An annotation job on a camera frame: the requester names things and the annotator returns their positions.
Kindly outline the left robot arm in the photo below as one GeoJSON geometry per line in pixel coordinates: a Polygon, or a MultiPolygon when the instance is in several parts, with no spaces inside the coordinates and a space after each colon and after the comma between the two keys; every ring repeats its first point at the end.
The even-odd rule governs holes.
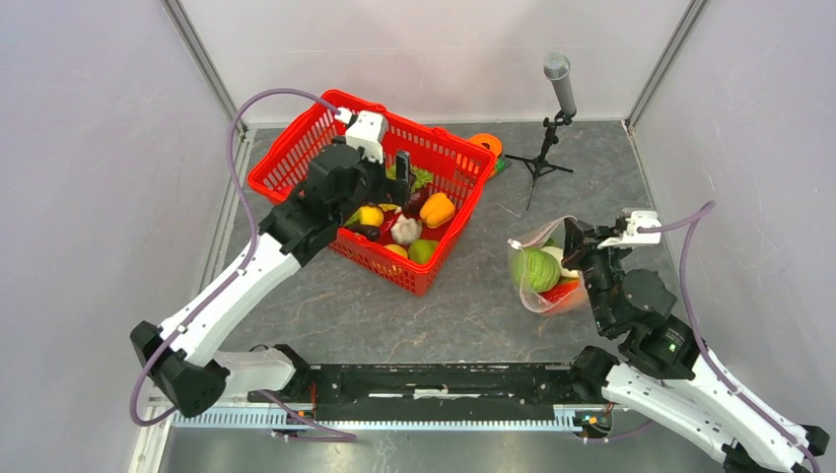
{"type": "Polygon", "coordinates": [[[315,156],[306,179],[261,221],[233,264],[198,297],[159,325],[141,322],[130,339],[150,378],[185,418],[196,417],[224,396],[256,390],[298,401],[310,376],[290,349],[227,353],[220,346],[271,291],[331,245],[360,207],[408,203],[410,155],[394,155],[395,174],[364,148],[334,143],[315,156]]]}

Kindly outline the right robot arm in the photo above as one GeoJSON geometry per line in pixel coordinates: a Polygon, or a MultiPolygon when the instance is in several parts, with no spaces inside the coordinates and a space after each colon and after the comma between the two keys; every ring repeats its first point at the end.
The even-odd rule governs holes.
{"type": "Polygon", "coordinates": [[[563,263],[577,270],[597,333],[622,337],[617,356],[587,346],[569,386],[583,402],[634,410],[698,446],[727,472],[817,472],[830,435],[780,415],[740,383],[684,320],[659,274],[623,269],[633,248],[655,244],[653,212],[620,217],[613,227],[568,219],[563,263]]]}

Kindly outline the green toy cabbage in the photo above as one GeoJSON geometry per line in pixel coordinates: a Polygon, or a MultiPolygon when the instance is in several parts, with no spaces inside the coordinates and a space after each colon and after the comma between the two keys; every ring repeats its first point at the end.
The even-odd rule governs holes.
{"type": "Polygon", "coordinates": [[[527,281],[536,293],[549,291],[561,278],[557,261],[536,247],[513,251],[510,256],[510,270],[516,286],[527,281]]]}

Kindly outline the orange red toy mango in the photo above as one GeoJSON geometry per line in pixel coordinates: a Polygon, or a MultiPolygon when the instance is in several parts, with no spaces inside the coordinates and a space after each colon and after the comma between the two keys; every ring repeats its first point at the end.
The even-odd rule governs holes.
{"type": "Polygon", "coordinates": [[[562,278],[549,291],[540,293],[540,295],[549,304],[567,304],[574,296],[575,292],[582,290],[583,285],[580,279],[562,278]]]}

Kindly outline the clear zip top bag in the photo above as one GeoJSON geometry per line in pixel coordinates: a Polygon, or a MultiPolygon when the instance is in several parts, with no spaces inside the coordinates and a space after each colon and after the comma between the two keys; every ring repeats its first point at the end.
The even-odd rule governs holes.
{"type": "Polygon", "coordinates": [[[511,282],[528,311],[551,316],[588,304],[580,272],[563,263],[568,225],[577,222],[563,216],[507,240],[511,282]]]}

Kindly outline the red plastic basket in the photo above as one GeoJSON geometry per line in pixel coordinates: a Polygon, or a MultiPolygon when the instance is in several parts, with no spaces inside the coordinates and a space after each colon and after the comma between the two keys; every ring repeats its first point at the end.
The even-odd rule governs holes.
{"type": "MultiPolygon", "coordinates": [[[[393,165],[395,151],[407,151],[414,167],[433,174],[433,180],[427,185],[430,193],[443,192],[454,203],[456,211],[448,222],[436,229],[426,228],[422,233],[424,238],[438,242],[432,258],[425,264],[416,264],[389,250],[389,235],[372,242],[340,230],[330,246],[332,251],[414,295],[425,295],[469,223],[496,163],[495,157],[444,128],[412,121],[380,103],[336,89],[324,92],[322,97],[353,112],[368,110],[383,115],[388,122],[383,137],[385,163],[393,165]]],[[[315,154],[345,130],[345,125],[336,121],[328,108],[318,103],[312,105],[279,135],[265,157],[249,172],[249,187],[271,203],[280,203],[306,177],[315,154]]]]}

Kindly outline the white toy radish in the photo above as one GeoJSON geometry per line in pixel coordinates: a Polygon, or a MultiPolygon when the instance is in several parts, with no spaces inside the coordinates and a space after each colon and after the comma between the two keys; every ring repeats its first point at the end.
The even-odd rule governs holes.
{"type": "Polygon", "coordinates": [[[581,273],[579,270],[568,269],[563,263],[564,250],[558,246],[542,246],[541,250],[552,256],[558,263],[558,269],[562,278],[580,279],[581,273]]]}

